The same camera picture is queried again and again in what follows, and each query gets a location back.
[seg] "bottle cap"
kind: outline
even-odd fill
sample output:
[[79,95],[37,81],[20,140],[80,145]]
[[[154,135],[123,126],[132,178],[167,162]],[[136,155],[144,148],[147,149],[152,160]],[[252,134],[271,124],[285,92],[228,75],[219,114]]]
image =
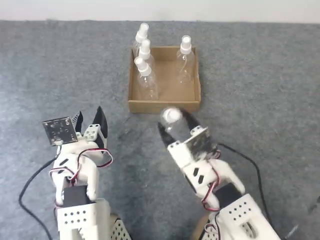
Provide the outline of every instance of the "bottle cap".
[[145,22],[141,23],[139,30],[136,32],[135,40],[138,43],[142,43],[148,37],[149,25]]
[[150,40],[147,38],[141,43],[139,57],[144,60],[147,60],[150,57]]
[[184,35],[182,37],[181,45],[180,45],[180,51],[181,53],[187,55],[191,53],[191,37],[188,35]]
[[151,67],[141,57],[136,57],[134,63],[142,76],[148,76],[151,73]]
[[168,124],[173,124],[182,118],[182,114],[178,108],[170,107],[164,110],[162,117]]

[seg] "cardboard box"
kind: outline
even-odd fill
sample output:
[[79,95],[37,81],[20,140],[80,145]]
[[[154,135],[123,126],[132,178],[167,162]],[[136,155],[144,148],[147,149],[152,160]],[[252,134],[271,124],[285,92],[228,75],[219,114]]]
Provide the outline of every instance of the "cardboard box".
[[151,54],[155,59],[155,74],[158,87],[158,100],[140,100],[139,84],[137,83],[138,70],[134,63],[134,54],[131,50],[128,105],[132,113],[160,113],[168,106],[176,106],[194,112],[199,109],[201,102],[201,87],[198,70],[198,55],[194,52],[193,81],[181,84],[177,81],[175,71],[176,53],[179,46],[152,47]]

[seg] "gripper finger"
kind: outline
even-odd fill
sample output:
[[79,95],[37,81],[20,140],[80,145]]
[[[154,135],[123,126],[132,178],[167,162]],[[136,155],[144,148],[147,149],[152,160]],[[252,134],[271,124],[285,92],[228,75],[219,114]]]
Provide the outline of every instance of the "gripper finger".
[[181,111],[183,118],[186,120],[186,123],[190,131],[200,125],[198,120],[191,113],[189,113],[183,108],[179,108],[179,110]]
[[158,122],[158,130],[162,139],[162,142],[164,143],[165,147],[168,148],[170,144],[173,144],[177,140],[175,140],[169,133],[167,133],[166,128]]

